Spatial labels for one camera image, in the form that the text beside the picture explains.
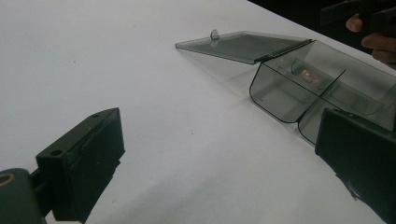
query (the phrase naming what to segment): white tabletop surface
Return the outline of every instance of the white tabletop surface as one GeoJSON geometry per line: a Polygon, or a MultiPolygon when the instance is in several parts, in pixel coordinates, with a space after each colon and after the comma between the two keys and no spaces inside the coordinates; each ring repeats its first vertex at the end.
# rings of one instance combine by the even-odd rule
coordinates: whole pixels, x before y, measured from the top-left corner
{"type": "Polygon", "coordinates": [[[295,125],[252,103],[258,65],[175,48],[215,28],[314,38],[393,72],[244,0],[0,1],[0,170],[32,172],[119,107],[126,153],[87,223],[383,223],[295,125]]]}

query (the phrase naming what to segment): finger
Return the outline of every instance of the finger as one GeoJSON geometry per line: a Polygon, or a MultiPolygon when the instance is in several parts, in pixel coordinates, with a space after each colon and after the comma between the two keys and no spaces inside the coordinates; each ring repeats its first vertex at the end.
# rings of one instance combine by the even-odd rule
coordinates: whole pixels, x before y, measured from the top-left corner
{"type": "Polygon", "coordinates": [[[372,55],[373,58],[379,60],[381,63],[395,63],[394,65],[396,65],[396,52],[375,49],[373,50],[372,55]]]}
{"type": "Polygon", "coordinates": [[[389,52],[396,52],[396,38],[387,37],[380,34],[367,35],[361,41],[361,45],[367,49],[379,49],[389,52]]]}
{"type": "Polygon", "coordinates": [[[352,32],[359,32],[363,27],[363,21],[359,18],[359,14],[355,14],[353,17],[346,21],[346,28],[352,32]]]}

